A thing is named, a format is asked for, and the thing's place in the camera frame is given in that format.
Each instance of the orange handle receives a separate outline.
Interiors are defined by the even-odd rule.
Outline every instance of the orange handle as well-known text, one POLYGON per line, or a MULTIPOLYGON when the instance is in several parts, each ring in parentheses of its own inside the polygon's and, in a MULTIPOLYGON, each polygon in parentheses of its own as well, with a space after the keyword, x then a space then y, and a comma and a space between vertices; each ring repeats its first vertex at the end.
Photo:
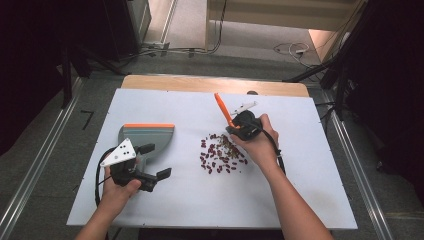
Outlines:
POLYGON ((219 108, 221 109, 222 113, 224 114, 224 117, 227 119, 228 125, 231 127, 235 127, 233 124, 233 119, 230 116, 230 113, 227 110, 227 107, 225 107, 224 102, 222 101, 221 97, 218 93, 215 93, 215 100, 218 103, 219 108))

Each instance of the white table surface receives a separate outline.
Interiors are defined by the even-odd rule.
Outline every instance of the white table surface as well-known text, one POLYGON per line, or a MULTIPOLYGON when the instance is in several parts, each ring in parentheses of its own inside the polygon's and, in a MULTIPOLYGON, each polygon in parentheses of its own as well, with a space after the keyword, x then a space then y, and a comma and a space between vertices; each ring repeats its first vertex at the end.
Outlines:
MULTIPOLYGON (((232 111, 257 101, 251 111, 267 113, 279 142, 287 176, 329 229, 356 229, 351 207, 314 102, 305 97, 220 94, 232 111)), ((213 93, 117 89, 68 218, 84 225, 94 212, 94 178, 101 155, 117 146, 125 123, 174 123, 167 148, 146 172, 172 167, 171 177, 152 193, 131 198, 114 225, 167 228, 280 228, 269 185, 249 164, 218 174, 200 167, 201 139, 225 132, 226 121, 213 93)))

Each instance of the forearm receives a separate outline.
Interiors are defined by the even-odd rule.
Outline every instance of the forearm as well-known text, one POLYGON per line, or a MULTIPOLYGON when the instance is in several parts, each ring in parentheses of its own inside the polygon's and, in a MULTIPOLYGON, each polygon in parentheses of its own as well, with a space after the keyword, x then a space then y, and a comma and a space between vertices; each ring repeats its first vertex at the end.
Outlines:
POLYGON ((269 182, 285 239, 333 239, 277 164, 261 170, 269 182))
POLYGON ((97 209, 75 239, 104 240, 112 221, 113 217, 97 209))

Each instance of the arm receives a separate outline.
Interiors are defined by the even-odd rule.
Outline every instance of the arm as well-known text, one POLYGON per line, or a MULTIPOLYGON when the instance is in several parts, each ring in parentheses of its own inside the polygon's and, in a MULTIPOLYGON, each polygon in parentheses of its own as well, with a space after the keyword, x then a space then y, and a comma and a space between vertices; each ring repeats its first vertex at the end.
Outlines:
MULTIPOLYGON (((278 146, 278 133, 272 129, 268 116, 264 114, 260 119, 278 146)), ((285 239, 333 239, 278 166, 272 143, 263 133, 246 142, 235 135, 231 138, 248 152, 268 180, 285 239)))
MULTIPOLYGON (((110 168, 106 167, 105 179, 109 176, 110 168)), ((141 182, 138 180, 132 180, 125 187, 116 185, 112 179, 106 180, 99 206, 75 239, 104 240, 113 219, 118 216, 128 199, 137 192, 140 186, 141 182)))

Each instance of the hand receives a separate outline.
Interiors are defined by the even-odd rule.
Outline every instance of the hand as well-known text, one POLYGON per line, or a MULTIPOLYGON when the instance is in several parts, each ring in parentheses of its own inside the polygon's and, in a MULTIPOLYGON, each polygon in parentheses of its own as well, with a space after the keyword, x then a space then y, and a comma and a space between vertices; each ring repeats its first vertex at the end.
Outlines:
MULTIPOLYGON (((271 135, 278 147, 278 132, 272 128, 268 115, 262 114, 259 118, 261 119, 263 129, 271 135)), ((273 165, 277 165, 277 154, 275 153, 273 144, 263 132, 249 141, 243 141, 233 134, 230 137, 237 145, 246 150, 252 160, 261 169, 266 166, 273 167, 273 165)))
MULTIPOLYGON (((110 176, 110 168, 104 169, 106 179, 110 176)), ((103 195, 98 210, 113 220, 125 207, 130 197, 137 193, 140 186, 141 182, 136 179, 130 181, 125 187, 115 184, 112 179, 107 179, 103 183, 103 195)))

